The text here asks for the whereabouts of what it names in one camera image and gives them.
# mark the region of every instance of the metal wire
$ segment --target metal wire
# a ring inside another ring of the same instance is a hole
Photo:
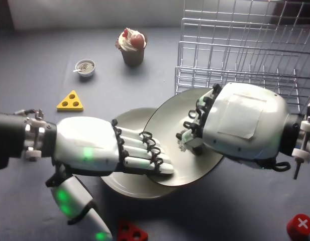
[[[268,88],[293,112],[310,99],[310,3],[184,0],[175,94],[243,82]]]

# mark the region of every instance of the table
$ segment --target table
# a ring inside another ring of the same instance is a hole
[[[143,29],[149,44],[144,63],[127,68],[115,49],[120,29],[0,32],[0,111],[42,108],[45,120],[86,115],[111,120],[138,107],[158,107],[174,94],[179,29]],[[73,73],[83,58],[96,62],[88,81]],[[82,113],[57,113],[72,90]],[[278,161],[292,158],[279,155]],[[0,171],[0,240],[85,240],[52,199],[45,181],[51,160],[11,159]],[[134,200],[109,189],[99,177],[80,177],[92,192],[102,218],[117,233],[127,219],[149,241],[289,240],[286,224],[298,213],[310,216],[310,164],[297,180],[284,173],[255,170],[224,160],[209,175],[156,200]]]

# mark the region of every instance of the red triangle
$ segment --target red triangle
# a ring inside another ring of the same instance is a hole
[[[133,224],[121,220],[119,222],[117,241],[147,241],[148,234]]]

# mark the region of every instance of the yellow triangular block with holes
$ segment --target yellow triangular block with holes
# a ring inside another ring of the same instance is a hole
[[[83,111],[83,106],[76,92],[73,90],[57,106],[58,111]]]

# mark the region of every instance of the small bowl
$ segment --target small bowl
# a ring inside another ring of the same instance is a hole
[[[75,69],[78,69],[79,68],[79,65],[84,63],[84,62],[87,62],[87,63],[91,63],[93,65],[93,69],[89,72],[85,72],[85,71],[79,71],[78,74],[81,75],[82,77],[89,77],[89,76],[92,76],[95,72],[95,62],[90,60],[90,59],[82,59],[80,60],[79,62],[77,62],[77,64],[75,65]]]

